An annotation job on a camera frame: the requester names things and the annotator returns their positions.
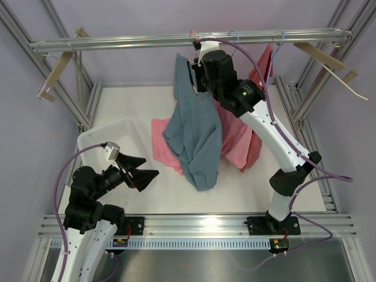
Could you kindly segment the blue-grey t-shirt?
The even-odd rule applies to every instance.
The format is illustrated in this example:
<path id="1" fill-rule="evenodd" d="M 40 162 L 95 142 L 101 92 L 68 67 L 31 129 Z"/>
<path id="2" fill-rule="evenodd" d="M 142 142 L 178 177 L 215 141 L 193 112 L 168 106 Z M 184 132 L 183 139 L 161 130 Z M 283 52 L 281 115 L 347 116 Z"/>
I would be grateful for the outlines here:
<path id="1" fill-rule="evenodd" d="M 203 192 L 214 188 L 222 149 L 222 127 L 213 98 L 194 90 L 195 74 L 181 54 L 174 65 L 174 112 L 162 136 L 186 179 Z"/>

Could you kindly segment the pink wire hanger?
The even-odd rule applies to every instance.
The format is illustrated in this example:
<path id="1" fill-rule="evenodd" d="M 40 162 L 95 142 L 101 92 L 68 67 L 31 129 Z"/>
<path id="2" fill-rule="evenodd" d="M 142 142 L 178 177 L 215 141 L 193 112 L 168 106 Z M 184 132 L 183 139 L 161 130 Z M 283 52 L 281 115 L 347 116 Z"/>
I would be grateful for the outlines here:
<path id="1" fill-rule="evenodd" d="M 197 58 L 199 47 L 200 47 L 200 44 L 198 43 L 199 39 L 198 39 L 198 36 L 197 36 L 197 32 L 194 29 L 191 29 L 190 32 L 189 32 L 189 37 L 193 39 L 192 44 L 193 44 L 194 51 L 195 51 L 194 58 Z"/>

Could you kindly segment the light blue wire hanger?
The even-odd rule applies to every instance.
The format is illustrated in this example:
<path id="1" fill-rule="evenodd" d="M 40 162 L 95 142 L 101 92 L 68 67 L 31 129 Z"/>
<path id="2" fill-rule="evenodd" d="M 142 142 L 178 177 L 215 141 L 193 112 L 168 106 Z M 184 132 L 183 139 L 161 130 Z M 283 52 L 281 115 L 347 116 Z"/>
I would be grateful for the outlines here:
<path id="1" fill-rule="evenodd" d="M 231 30 L 229 32 L 229 36 L 231 36 L 234 40 L 236 40 L 236 45 L 238 45 L 240 43 L 240 36 L 239 36 L 239 33 L 238 33 L 237 30 L 234 30 L 234 29 Z M 231 54 L 231 57 L 233 57 L 235 55 L 236 50 L 237 50 L 237 48 L 234 48 L 234 50 L 233 50 L 233 52 Z"/>

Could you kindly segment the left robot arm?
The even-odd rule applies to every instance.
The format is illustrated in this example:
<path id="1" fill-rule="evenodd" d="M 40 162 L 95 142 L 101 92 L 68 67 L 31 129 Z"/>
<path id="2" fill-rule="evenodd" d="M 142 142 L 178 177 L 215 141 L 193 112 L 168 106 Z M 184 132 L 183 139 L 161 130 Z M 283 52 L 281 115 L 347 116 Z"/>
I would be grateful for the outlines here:
<path id="1" fill-rule="evenodd" d="M 159 175 L 145 170 L 141 157 L 118 153 L 102 173 L 90 166 L 78 168 L 72 177 L 69 203 L 63 219 L 58 219 L 63 245 L 52 281 L 92 281 L 102 254 L 115 235 L 119 247 L 127 246 L 132 235 L 143 234 L 144 217 L 126 216 L 122 207 L 102 204 L 106 193 L 125 184 L 139 192 Z"/>

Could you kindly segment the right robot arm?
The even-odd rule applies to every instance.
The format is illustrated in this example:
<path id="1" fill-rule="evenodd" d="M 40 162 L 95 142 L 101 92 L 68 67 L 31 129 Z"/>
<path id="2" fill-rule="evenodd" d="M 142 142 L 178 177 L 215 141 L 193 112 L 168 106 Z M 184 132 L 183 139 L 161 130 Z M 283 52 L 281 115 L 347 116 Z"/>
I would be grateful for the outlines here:
<path id="1" fill-rule="evenodd" d="M 299 144 L 278 119 L 272 118 L 267 98 L 251 80 L 239 79 L 233 60 L 223 50 L 201 52 L 192 66 L 199 92 L 208 92 L 220 106 L 248 125 L 276 158 L 280 168 L 270 178 L 273 196 L 263 219 L 254 227 L 267 234 L 283 234 L 291 224 L 291 200 L 322 157 Z"/>

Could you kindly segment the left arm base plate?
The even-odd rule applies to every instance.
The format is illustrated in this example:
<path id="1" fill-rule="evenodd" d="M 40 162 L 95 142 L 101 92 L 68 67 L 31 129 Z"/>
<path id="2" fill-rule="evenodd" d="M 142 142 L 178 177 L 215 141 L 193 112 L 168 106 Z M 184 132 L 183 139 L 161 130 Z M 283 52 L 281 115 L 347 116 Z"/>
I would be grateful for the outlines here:
<path id="1" fill-rule="evenodd" d="M 140 216 L 125 216 L 116 222 L 116 236 L 142 236 L 145 228 L 145 218 Z"/>

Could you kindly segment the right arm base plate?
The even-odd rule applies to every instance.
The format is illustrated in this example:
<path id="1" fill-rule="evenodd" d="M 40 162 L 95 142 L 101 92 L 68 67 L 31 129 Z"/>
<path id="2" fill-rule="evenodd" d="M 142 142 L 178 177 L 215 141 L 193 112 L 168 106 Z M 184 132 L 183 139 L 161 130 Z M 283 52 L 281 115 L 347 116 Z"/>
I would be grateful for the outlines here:
<path id="1" fill-rule="evenodd" d="M 244 224 L 247 226 L 251 236 L 284 236 L 301 234 L 298 218 L 288 216 L 283 221 L 277 221 L 267 216 L 250 216 Z"/>

